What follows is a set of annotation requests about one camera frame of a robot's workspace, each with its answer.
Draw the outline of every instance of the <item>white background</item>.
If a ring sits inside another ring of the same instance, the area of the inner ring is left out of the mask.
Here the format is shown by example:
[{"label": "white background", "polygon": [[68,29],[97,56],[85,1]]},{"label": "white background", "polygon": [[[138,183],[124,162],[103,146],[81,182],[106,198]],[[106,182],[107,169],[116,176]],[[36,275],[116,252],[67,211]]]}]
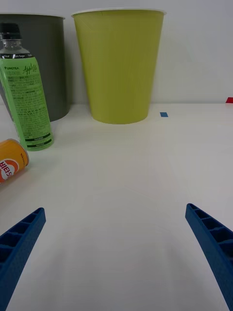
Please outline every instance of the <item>white background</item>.
[{"label": "white background", "polygon": [[[8,119],[0,141],[17,138]],[[47,218],[7,311],[228,311],[184,215],[192,202],[233,229],[233,109],[154,104],[112,125],[77,104],[52,127],[0,185],[0,234]]]},{"label": "white background", "polygon": [[101,7],[143,7],[167,11],[152,101],[225,102],[233,96],[232,0],[8,0],[2,12],[57,14],[65,19],[69,99],[86,103],[83,71],[71,13]]}]

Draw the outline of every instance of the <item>paper cup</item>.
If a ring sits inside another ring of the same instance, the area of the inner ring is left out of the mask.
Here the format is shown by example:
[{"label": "paper cup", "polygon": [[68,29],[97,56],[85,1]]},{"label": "paper cup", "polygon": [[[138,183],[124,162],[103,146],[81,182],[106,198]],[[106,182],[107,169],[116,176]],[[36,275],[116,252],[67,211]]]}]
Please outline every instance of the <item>paper cup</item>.
[{"label": "paper cup", "polygon": [[127,124],[147,117],[164,14],[111,9],[72,15],[94,119]]}]

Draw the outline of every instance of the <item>white table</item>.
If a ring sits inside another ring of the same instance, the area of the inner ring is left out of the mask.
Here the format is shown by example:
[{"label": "white table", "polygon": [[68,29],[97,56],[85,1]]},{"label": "white table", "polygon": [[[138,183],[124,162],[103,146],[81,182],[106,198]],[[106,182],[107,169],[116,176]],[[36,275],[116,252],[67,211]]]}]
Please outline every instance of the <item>white table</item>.
[{"label": "white table", "polygon": [[52,127],[54,144],[0,186],[0,234],[47,217],[8,311],[227,311],[184,214],[192,202],[233,229],[233,109],[154,104],[108,125],[75,105]]}]

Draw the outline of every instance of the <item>orange can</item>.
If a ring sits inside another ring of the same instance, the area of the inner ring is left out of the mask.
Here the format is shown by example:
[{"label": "orange can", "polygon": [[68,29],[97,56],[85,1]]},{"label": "orange can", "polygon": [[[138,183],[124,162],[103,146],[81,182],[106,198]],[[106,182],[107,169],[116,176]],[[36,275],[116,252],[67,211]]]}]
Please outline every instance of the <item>orange can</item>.
[{"label": "orange can", "polygon": [[0,183],[23,170],[28,163],[27,152],[16,140],[0,142]]}]

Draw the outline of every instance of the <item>black bottle cap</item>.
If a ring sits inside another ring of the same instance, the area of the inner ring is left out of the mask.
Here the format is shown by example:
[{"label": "black bottle cap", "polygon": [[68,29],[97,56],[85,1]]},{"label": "black bottle cap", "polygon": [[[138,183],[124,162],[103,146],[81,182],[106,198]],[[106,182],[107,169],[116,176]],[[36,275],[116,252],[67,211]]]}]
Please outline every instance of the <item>black bottle cap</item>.
[{"label": "black bottle cap", "polygon": [[19,27],[14,23],[0,23],[1,40],[19,40],[22,39]]}]

